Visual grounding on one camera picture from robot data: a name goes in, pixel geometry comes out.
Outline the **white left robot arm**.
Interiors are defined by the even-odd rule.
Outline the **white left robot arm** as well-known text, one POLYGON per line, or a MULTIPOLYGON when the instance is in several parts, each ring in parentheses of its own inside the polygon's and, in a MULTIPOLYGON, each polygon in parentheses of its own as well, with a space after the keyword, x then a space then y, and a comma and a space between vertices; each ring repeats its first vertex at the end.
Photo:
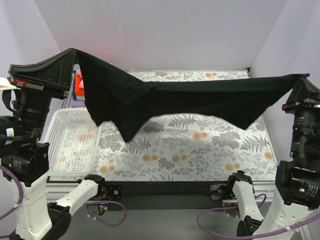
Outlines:
POLYGON ((11 65, 2 102, 11 111, 0 118, 0 168, 14 194, 17 215, 11 240, 57 240, 88 200, 106 196, 104 178, 89 174, 65 197, 48 202, 49 144, 40 143, 52 99, 64 99, 71 86, 77 50, 42 62, 11 65))

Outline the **black t shirt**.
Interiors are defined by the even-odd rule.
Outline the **black t shirt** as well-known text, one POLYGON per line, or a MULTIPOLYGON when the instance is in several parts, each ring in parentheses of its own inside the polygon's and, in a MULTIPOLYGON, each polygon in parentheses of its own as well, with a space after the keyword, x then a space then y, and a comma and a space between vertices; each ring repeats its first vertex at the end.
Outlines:
POLYGON ((96 125, 113 122, 125 142, 150 118, 170 114, 215 116, 246 129, 283 95, 290 95, 297 76, 308 76, 142 81, 86 52, 78 51, 76 57, 92 120, 96 125))

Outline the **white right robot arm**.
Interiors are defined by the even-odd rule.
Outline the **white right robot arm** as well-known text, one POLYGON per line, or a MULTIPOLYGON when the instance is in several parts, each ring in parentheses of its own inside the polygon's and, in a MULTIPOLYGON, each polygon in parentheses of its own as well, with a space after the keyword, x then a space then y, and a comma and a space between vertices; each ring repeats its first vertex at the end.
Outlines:
POLYGON ((294 115, 290 157, 276 170, 272 203, 266 216, 256 204, 251 177, 241 170, 229 176, 227 195, 237 200, 240 213, 237 240, 289 240, 294 229, 320 206, 320 90, 298 76, 282 110, 294 115))

